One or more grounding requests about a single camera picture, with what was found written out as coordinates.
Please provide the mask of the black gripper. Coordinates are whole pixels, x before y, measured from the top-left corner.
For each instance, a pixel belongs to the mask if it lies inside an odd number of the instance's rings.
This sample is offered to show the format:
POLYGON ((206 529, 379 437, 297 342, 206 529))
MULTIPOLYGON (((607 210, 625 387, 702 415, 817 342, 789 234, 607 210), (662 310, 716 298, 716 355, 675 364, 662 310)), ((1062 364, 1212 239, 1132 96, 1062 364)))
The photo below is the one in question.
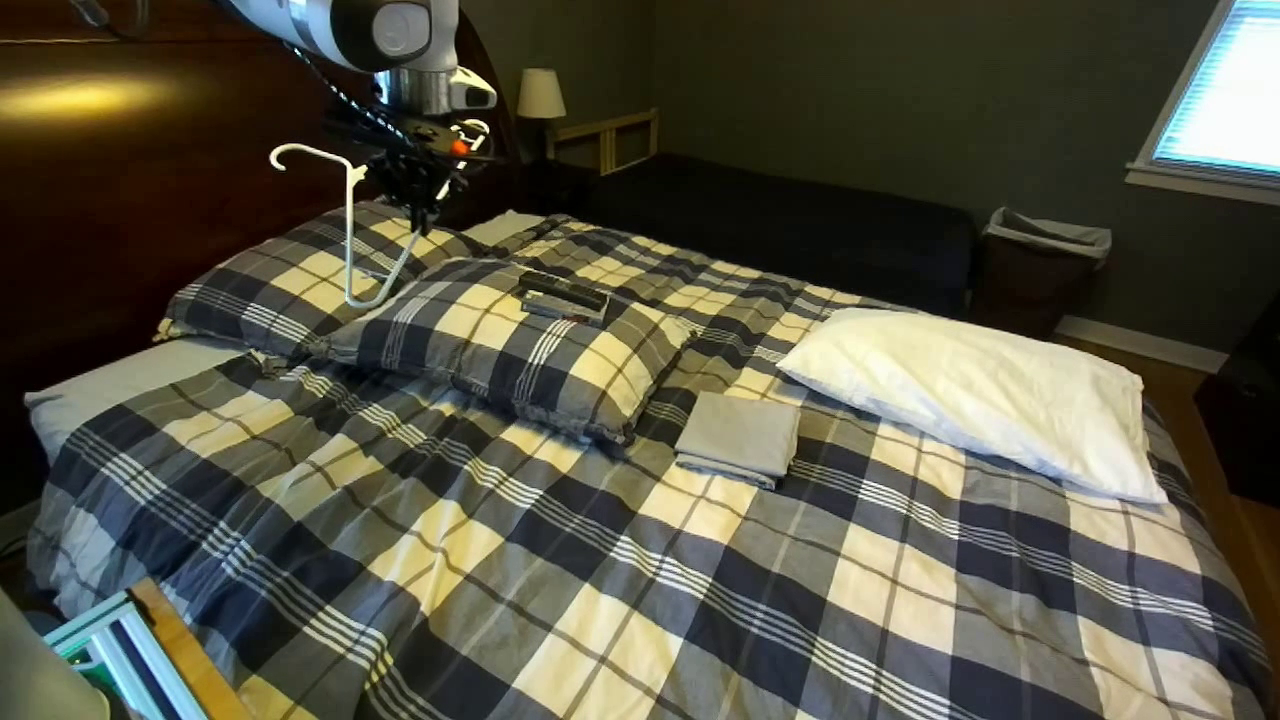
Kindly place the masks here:
POLYGON ((451 186, 483 153, 492 124, 464 117, 451 124, 385 117, 361 121, 361 140, 371 150, 366 180, 388 204, 401 204, 417 229, 430 229, 451 186))

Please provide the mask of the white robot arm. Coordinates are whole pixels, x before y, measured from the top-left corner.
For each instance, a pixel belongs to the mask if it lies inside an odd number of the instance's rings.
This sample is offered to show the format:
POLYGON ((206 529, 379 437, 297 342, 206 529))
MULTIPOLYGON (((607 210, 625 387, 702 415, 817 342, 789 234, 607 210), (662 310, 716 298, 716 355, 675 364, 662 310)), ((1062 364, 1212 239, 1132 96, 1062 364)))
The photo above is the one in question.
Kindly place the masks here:
POLYGON ((340 128, 371 153, 375 187, 417 229, 440 217, 451 180, 480 153, 497 87, 459 60, 459 0, 220 0, 242 26, 277 36, 297 60, 361 73, 375 86, 363 105, 340 86, 340 128))

